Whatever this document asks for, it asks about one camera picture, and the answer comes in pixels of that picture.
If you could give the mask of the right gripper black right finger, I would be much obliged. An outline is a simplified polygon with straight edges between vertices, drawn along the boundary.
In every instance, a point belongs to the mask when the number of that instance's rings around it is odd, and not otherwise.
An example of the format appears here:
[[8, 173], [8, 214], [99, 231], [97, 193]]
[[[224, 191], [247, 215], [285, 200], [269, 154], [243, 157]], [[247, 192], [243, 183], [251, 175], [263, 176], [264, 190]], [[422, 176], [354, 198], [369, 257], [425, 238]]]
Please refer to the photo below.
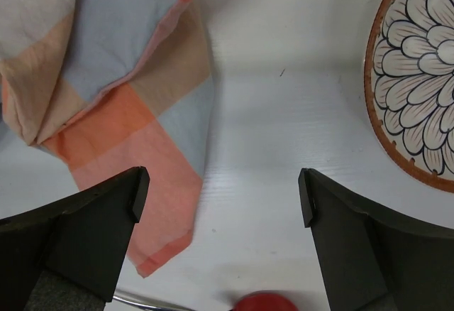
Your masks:
[[317, 170], [299, 174], [331, 310], [452, 310], [453, 230], [369, 200]]

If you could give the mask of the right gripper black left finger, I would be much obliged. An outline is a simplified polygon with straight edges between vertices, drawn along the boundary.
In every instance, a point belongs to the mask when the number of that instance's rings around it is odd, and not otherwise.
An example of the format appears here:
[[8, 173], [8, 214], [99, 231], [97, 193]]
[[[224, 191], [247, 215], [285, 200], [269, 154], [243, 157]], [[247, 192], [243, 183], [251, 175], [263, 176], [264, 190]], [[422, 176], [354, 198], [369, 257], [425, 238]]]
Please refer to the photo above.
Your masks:
[[103, 310], [113, 300], [150, 177], [130, 168], [1, 220], [2, 310]]

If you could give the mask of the checkered orange blue cloth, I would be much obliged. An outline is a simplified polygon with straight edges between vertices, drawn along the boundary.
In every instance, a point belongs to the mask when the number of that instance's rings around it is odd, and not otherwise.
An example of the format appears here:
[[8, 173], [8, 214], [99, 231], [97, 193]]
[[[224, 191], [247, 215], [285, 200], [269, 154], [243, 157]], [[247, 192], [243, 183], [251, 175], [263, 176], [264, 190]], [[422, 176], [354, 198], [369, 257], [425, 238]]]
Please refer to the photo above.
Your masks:
[[1, 0], [6, 125], [81, 190], [147, 169], [128, 247], [142, 277], [192, 242], [213, 100], [194, 0]]

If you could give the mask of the floral patterned ceramic plate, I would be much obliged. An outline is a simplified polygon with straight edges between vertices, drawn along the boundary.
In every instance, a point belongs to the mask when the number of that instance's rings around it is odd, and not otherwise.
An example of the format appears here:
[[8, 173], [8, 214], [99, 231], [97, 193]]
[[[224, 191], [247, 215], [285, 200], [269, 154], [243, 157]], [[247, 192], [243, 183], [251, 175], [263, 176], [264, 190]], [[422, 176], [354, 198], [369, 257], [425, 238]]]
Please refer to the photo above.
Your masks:
[[418, 181], [453, 191], [453, 0], [382, 0], [364, 90], [387, 155]]

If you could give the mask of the red enamel mug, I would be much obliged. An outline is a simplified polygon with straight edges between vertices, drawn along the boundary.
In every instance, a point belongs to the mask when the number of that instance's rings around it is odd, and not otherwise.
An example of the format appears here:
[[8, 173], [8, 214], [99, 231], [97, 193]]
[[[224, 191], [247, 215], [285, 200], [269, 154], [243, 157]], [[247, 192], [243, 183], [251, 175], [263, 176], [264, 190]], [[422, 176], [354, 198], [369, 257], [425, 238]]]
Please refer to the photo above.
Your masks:
[[232, 311], [298, 311], [297, 306], [279, 293], [255, 292], [242, 297]]

